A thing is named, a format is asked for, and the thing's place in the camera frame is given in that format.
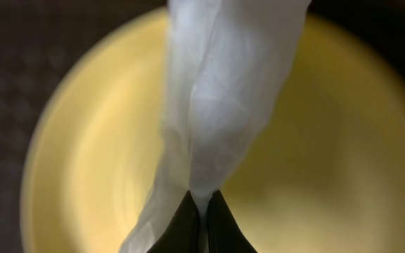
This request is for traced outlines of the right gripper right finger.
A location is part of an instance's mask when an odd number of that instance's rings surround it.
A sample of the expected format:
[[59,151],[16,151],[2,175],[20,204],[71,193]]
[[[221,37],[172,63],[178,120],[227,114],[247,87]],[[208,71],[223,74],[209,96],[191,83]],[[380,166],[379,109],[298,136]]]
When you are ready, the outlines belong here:
[[257,253],[239,229],[220,190],[209,202],[207,232],[209,253]]

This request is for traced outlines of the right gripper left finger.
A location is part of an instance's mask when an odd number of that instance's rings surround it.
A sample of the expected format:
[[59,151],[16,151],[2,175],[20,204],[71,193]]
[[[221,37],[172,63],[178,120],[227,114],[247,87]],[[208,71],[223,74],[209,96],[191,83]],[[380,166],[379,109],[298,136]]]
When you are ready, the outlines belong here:
[[188,191],[168,227],[147,253],[197,253],[199,233],[198,208]]

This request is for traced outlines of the white plastic wrapper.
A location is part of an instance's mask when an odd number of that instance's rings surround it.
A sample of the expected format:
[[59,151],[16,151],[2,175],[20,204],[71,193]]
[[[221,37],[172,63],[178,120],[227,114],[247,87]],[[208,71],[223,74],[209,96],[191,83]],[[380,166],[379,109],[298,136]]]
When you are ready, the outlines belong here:
[[145,252],[186,193],[204,216],[267,125],[310,0],[170,0],[164,151],[122,252]]

